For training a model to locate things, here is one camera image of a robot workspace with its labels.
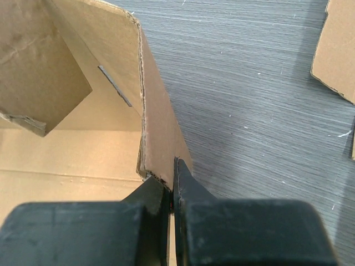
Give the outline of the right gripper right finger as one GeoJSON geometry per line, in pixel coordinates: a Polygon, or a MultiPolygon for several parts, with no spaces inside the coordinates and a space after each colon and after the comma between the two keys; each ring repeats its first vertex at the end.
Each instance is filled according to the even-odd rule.
{"type": "Polygon", "coordinates": [[[220,199],[174,160],[178,265],[337,265],[322,219],[295,199],[220,199]]]}

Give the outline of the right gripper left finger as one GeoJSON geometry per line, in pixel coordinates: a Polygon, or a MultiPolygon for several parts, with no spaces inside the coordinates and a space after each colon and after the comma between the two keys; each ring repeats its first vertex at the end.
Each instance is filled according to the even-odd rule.
{"type": "Polygon", "coordinates": [[[1,264],[167,265],[169,215],[154,178],[122,201],[24,203],[1,227],[1,264]]]}

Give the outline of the brown cardboard box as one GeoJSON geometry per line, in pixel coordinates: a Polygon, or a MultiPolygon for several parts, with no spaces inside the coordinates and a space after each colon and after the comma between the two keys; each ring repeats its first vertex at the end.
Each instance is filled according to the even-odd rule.
{"type": "Polygon", "coordinates": [[[1,227],[24,203],[171,196],[189,149],[140,22],[106,1],[1,2],[1,227]]]}

